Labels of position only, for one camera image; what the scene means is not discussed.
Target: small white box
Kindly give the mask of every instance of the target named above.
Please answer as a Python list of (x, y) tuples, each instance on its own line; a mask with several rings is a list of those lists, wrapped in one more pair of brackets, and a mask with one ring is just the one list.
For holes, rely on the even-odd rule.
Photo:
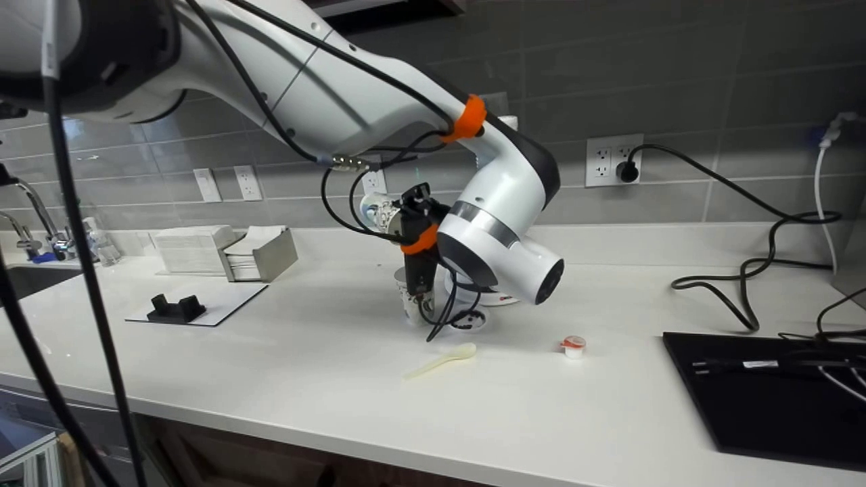
[(169, 274), (224, 274), (223, 248), (240, 240), (231, 226), (173, 226), (151, 236)]
[(231, 280), (274, 280), (298, 260), (290, 226), (248, 226), (243, 240), (223, 252)]

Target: white countertop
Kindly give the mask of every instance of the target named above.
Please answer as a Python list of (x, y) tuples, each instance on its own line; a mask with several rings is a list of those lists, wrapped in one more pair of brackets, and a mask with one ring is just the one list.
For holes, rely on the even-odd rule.
[[(742, 330), (706, 291), (668, 291), (668, 280), (735, 268), (764, 230), (537, 230), (569, 260), (555, 298), (496, 312), (496, 324), (470, 336), (476, 360), (419, 382), (407, 374), (457, 337), (424, 343), (422, 330), (403, 324), (385, 244), (294, 232), (300, 263), (215, 330), (122, 321), (160, 283), (151, 256), (106, 268), (99, 280), (140, 413), (485, 483), (861, 487), (866, 473), (714, 452), (660, 345), (662, 330)], [(786, 268), (753, 289), (764, 336), (810, 332), (815, 314), (838, 298), (826, 274)], [(68, 395), (106, 404), (83, 295), (72, 278), (26, 298), (25, 312)], [(832, 321), (864, 324), (866, 312), (848, 306)], [(588, 337), (580, 363), (557, 353), (564, 336)], [(6, 316), (0, 382), (32, 389)]]

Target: power outlet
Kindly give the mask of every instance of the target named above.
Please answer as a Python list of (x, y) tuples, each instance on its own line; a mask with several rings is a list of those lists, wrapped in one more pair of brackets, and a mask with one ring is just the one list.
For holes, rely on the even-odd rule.
[(612, 137), (589, 137), (588, 140), (588, 186), (630, 186), (642, 180), (622, 180), (618, 165), (630, 153), (630, 149), (642, 147), (645, 136), (612, 136)]

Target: gray backsplash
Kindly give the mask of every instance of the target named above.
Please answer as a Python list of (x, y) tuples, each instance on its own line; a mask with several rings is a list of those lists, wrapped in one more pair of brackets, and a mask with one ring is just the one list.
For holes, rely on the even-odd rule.
[[(470, 0), (457, 18), (355, 36), (473, 91), (507, 91), (528, 136), (564, 167), (541, 216), (583, 221), (768, 220), (692, 167), (645, 157), (645, 184), (585, 188), (585, 137), (645, 133), (733, 175), (787, 211), (813, 209), (815, 144), (844, 109), (866, 114), (866, 0)], [(240, 114), (192, 94), (170, 118), (118, 128), (68, 121), (81, 202), (106, 226), (332, 225), (307, 167)], [(43, 115), (0, 121), (0, 159), (59, 213)], [(232, 165), (255, 165), (265, 199), (243, 202)], [(224, 202), (201, 202), (192, 167), (215, 167)], [(473, 174), (459, 149), (389, 174), (454, 199)], [(866, 129), (829, 157), (832, 209), (866, 194)], [(0, 209), (36, 225), (14, 188)]]

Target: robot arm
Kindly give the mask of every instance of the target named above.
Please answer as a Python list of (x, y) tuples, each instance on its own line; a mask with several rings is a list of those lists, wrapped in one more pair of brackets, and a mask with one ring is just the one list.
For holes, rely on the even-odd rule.
[[(68, 110), (102, 121), (148, 121), (169, 114), (185, 88), (201, 88), (223, 98), (262, 129), (275, 133), (185, 0), (110, 6), (114, 0), (68, 2), (68, 29), (63, 36), (71, 44), (63, 59), (64, 78), (71, 78), (64, 84)], [(258, 17), (255, 9), (408, 84), (449, 118), (463, 115), (463, 98), (400, 59), (351, 45), (300, 0), (255, 0), (248, 6), (201, 0), (201, 9), (220, 25), (220, 33), (267, 99), (281, 129), (292, 133), (298, 147), (319, 159), (363, 153), (417, 121), (438, 129), (446, 129), (446, 121), (392, 84)], [(40, 2), (6, 0), (2, 9), (0, 29), (12, 25), (6, 33), (18, 33), (18, 45), (0, 45), (0, 64), (14, 59), (16, 69), (0, 67), (0, 98), (40, 109), (37, 88), (26, 88), (26, 69), (37, 59), (26, 57), (29, 49), (22, 45), (26, 25), (37, 27)], [(476, 153), (478, 174), (438, 226), (440, 256), (478, 287), (509, 287), (522, 299), (543, 303), (561, 280), (564, 260), (526, 244), (522, 236), (561, 188), (555, 159), (496, 115), (485, 118), (476, 137), (463, 137), (459, 144)]]

